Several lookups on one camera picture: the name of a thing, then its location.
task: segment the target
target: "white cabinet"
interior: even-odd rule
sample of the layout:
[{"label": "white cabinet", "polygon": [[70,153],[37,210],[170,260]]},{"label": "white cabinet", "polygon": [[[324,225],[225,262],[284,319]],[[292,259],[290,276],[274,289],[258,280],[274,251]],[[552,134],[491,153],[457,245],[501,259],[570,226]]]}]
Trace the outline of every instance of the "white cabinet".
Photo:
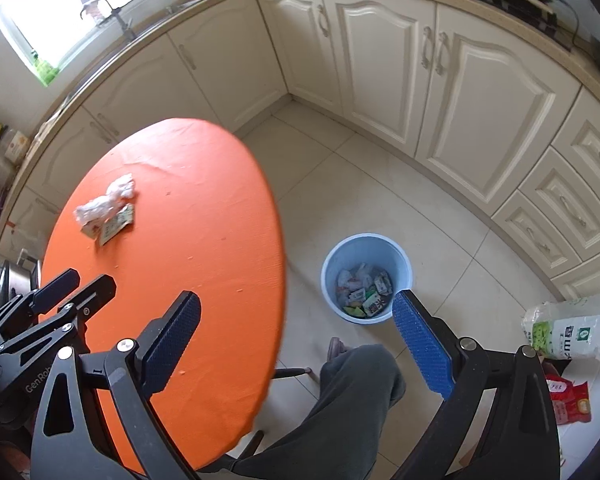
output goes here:
[{"label": "white cabinet", "polygon": [[414,156],[433,56],[429,0],[324,0],[344,118]]},{"label": "white cabinet", "polygon": [[82,178],[115,143],[86,110],[78,108],[40,157],[27,186],[62,208]]},{"label": "white cabinet", "polygon": [[600,292],[600,254],[551,280],[568,300]]},{"label": "white cabinet", "polygon": [[519,191],[511,195],[493,220],[550,278],[581,262],[560,231]]},{"label": "white cabinet", "polygon": [[258,0],[291,94],[342,113],[322,0]]},{"label": "white cabinet", "polygon": [[600,200],[558,152],[549,147],[520,191],[587,260],[600,252]]},{"label": "white cabinet", "polygon": [[579,87],[520,38],[438,5],[416,160],[491,215],[538,161]]},{"label": "white cabinet", "polygon": [[583,88],[553,145],[600,197],[600,102]]},{"label": "white cabinet", "polygon": [[168,35],[226,129],[237,130],[286,94],[256,0],[227,0]]},{"label": "white cabinet", "polygon": [[84,102],[117,140],[170,118],[218,118],[167,36],[117,69]]},{"label": "white cabinet", "polygon": [[26,249],[31,256],[42,258],[59,215],[57,207],[25,186],[0,238],[0,254],[16,262],[20,250]]}]

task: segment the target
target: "red bag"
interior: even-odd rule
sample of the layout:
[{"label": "red bag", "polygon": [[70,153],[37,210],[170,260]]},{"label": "red bag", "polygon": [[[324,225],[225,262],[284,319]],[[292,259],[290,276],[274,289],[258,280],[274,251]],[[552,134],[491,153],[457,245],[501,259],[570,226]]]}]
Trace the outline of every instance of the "red bag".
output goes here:
[{"label": "red bag", "polygon": [[546,384],[554,405],[555,421],[561,424],[570,422],[589,422],[591,406],[587,383],[574,386],[571,381],[557,375],[546,375]]}]

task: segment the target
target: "countertop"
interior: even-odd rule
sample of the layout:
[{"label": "countertop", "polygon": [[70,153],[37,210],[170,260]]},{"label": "countertop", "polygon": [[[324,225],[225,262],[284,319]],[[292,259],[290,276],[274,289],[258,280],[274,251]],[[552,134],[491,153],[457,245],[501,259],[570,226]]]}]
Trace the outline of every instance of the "countertop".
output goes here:
[{"label": "countertop", "polygon": [[[123,48],[116,56],[97,70],[86,83],[75,92],[71,99],[64,104],[61,111],[52,115],[53,118],[47,121],[37,134],[32,147],[29,149],[29,153],[27,153],[24,162],[14,178],[11,190],[4,203],[2,215],[0,216],[0,236],[2,235],[9,214],[11,213],[11,209],[31,174],[31,171],[40,159],[40,156],[69,117],[71,117],[76,109],[84,103],[87,97],[125,61],[129,60],[139,50],[147,46],[147,44],[199,12],[223,1],[225,0],[204,0],[202,3],[174,14],[170,18],[161,20],[158,22],[158,25],[149,28],[137,41]],[[551,57],[554,61],[558,62],[576,79],[581,81],[582,84],[600,101],[600,70],[596,67],[593,60],[579,49],[575,48],[572,52],[568,52],[551,38],[530,27],[522,22],[522,20],[510,16],[502,10],[478,0],[431,1],[464,10],[465,12],[474,14],[475,16],[517,35],[519,38],[522,38],[522,40],[532,44]]]}]

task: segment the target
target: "gray pants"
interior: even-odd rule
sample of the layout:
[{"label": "gray pants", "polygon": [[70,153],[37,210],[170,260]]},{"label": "gray pants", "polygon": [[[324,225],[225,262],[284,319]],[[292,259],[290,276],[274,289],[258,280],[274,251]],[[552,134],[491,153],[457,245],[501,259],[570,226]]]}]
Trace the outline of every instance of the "gray pants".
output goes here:
[{"label": "gray pants", "polygon": [[380,345],[361,346],[320,371],[320,399],[307,418],[263,452],[214,462],[263,480],[363,480],[371,472],[389,408],[404,394],[394,358]]}]

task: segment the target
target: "round table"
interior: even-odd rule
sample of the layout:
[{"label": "round table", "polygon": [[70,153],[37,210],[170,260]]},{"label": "round table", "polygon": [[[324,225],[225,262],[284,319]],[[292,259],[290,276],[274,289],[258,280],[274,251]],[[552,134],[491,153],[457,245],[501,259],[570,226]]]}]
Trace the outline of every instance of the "round table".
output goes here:
[{"label": "round table", "polygon": [[[99,246],[80,232],[74,208],[125,173],[136,181],[134,224]],[[193,468],[235,447],[267,395],[285,301],[276,205],[240,140],[205,121],[170,119],[120,142],[64,206],[43,283],[68,267],[83,285],[110,274],[118,286],[87,324],[92,352],[138,336],[181,291],[200,297],[200,325],[151,402]],[[100,399],[123,463],[139,468],[109,394]]]}]

